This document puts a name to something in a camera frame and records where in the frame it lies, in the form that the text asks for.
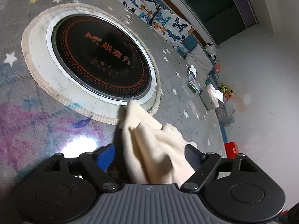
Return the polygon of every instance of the purple stain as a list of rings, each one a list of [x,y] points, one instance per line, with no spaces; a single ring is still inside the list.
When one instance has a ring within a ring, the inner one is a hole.
[[[81,127],[86,126],[89,123],[89,121],[91,121],[91,119],[92,119],[91,117],[92,117],[92,115],[89,118],[85,119],[85,120],[80,120],[76,123],[73,123],[73,127],[74,128],[81,128]]]

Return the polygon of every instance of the red object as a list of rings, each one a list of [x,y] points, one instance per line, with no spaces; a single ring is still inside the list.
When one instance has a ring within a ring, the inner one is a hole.
[[[228,142],[224,144],[227,158],[236,158],[239,153],[238,146],[235,142]]]

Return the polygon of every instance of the beige cloth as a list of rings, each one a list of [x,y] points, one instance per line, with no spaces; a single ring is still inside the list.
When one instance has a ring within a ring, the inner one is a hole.
[[[136,101],[130,100],[122,139],[124,159],[136,184],[177,183],[180,187],[194,170],[185,159],[187,142],[170,124],[161,125]]]

